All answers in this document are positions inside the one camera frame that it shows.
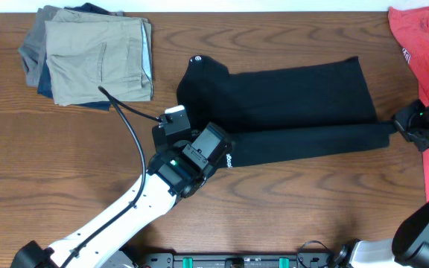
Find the folded clothes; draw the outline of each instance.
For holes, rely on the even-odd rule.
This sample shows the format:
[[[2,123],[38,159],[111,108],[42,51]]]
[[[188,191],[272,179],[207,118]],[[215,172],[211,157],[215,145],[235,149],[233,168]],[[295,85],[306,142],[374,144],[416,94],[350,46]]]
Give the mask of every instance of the folded clothes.
[[[112,15],[112,16],[123,16],[123,12],[109,12],[102,7],[98,7],[91,3],[85,3],[80,7],[64,7],[67,10],[80,11],[80,12],[88,12],[88,13],[96,13],[102,15]]]
[[[53,21],[65,23],[77,23],[77,28],[87,28],[86,23],[92,22],[118,22],[121,25],[121,22],[130,22],[131,24],[137,24],[138,27],[135,28],[134,31],[131,29],[130,42],[128,46],[132,49],[126,49],[131,52],[129,55],[126,53],[124,61],[127,63],[125,66],[118,66],[112,59],[111,55],[111,45],[109,44],[109,50],[105,51],[104,57],[101,60],[105,60],[105,63],[102,63],[98,68],[103,71],[100,72],[100,75],[104,73],[104,82],[109,82],[111,79],[116,80],[118,77],[122,78],[121,83],[126,83],[127,91],[122,95],[114,95],[117,98],[120,98],[123,101],[149,101],[153,94],[153,84],[152,84],[152,75],[151,75],[151,24],[148,23],[148,20],[142,18],[127,18],[123,17],[123,12],[110,13],[109,11],[97,7],[90,3],[85,3],[81,7],[66,7],[65,10],[61,10],[57,7],[45,6],[43,9],[39,9],[36,15],[36,20],[34,22],[34,26],[31,28],[30,32],[25,38],[25,42],[19,48],[19,53],[22,56],[23,69],[26,73],[26,81],[29,86],[37,86],[38,94],[44,95],[48,98],[52,98],[54,95],[62,96],[65,100],[61,101],[61,105],[68,105],[68,103],[78,103],[81,106],[87,106],[90,108],[96,109],[109,109],[109,102],[105,101],[106,98],[102,100],[100,98],[90,98],[90,93],[88,95],[84,95],[83,97],[77,96],[77,91],[82,90],[81,88],[75,89],[73,92],[72,88],[62,88],[60,91],[57,91],[57,87],[54,89],[54,85],[51,80],[51,71],[49,70],[47,64],[47,34],[45,28],[45,22]],[[64,33],[60,33],[60,36],[70,35],[72,32],[71,28],[67,28],[67,31]],[[79,36],[80,38],[89,37],[87,36],[88,32],[84,32],[84,35]],[[120,51],[117,51],[115,48],[115,52],[121,56]],[[62,56],[68,55],[58,55],[61,57],[57,57],[58,60],[64,62]],[[53,75],[56,77],[56,85],[60,85],[60,76],[58,75],[61,71],[61,66],[58,66],[57,70],[53,70]],[[120,74],[124,73],[123,68],[126,69],[138,69],[135,71],[130,71],[131,73],[135,73],[135,75],[131,75],[132,77],[123,77]],[[78,77],[80,72],[76,73],[74,77]],[[83,80],[90,80],[90,77],[82,76]],[[110,83],[106,84],[107,90],[109,92],[112,91]]]
[[[233,137],[220,167],[241,167],[386,147],[395,127],[377,121],[357,57],[338,63],[230,74],[192,57],[177,90],[193,128]]]
[[[26,74],[26,84],[37,86],[42,73],[45,58],[45,21],[51,20],[59,10],[58,7],[45,6],[38,9],[33,27],[18,48],[22,58],[22,68]]]
[[[152,96],[150,24],[146,19],[59,10],[47,29],[47,64],[54,102],[65,106]]]

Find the stack of clothes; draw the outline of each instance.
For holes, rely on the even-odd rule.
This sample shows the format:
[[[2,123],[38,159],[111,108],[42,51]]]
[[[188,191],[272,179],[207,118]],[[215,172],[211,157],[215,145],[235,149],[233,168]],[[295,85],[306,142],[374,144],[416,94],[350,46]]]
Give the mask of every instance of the stack of clothes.
[[[120,101],[150,101],[151,24],[85,4],[39,9],[19,48],[28,86],[55,104],[108,110],[103,86]]]

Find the table surface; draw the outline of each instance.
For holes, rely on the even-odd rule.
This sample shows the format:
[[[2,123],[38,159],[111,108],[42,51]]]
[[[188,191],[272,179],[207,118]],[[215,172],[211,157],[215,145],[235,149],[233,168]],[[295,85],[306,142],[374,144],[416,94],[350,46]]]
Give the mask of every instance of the table surface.
[[[386,13],[132,13],[153,24],[151,115],[177,104],[188,59],[232,73],[309,66],[358,55],[387,120],[417,82]],[[0,267],[29,240],[45,247],[87,223],[139,176],[136,147],[115,111],[61,107],[25,85],[16,49],[34,14],[0,14]],[[133,114],[147,158],[153,122]],[[177,252],[293,252],[392,237],[425,202],[420,153],[400,134],[388,148],[219,170],[131,243]]]

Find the logo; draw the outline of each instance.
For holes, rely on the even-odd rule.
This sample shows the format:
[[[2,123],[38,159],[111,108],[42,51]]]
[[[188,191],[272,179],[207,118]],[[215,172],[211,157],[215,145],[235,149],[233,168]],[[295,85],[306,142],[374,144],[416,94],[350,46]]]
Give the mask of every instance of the logo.
[[[408,53],[406,48],[403,48],[401,51],[403,52],[403,56],[407,60],[407,63],[410,64],[410,59],[411,59],[410,53]]]
[[[232,168],[231,159],[231,155],[229,153],[226,154],[226,165],[228,166],[228,168]]]

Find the folded black fabric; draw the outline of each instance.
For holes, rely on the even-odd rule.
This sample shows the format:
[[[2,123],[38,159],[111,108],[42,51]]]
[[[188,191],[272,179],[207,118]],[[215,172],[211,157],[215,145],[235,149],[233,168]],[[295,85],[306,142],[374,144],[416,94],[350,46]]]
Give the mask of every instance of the folded black fabric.
[[[386,147],[357,57],[338,63],[230,74],[207,56],[190,59],[177,90],[193,128],[212,121],[234,138],[224,167]]]

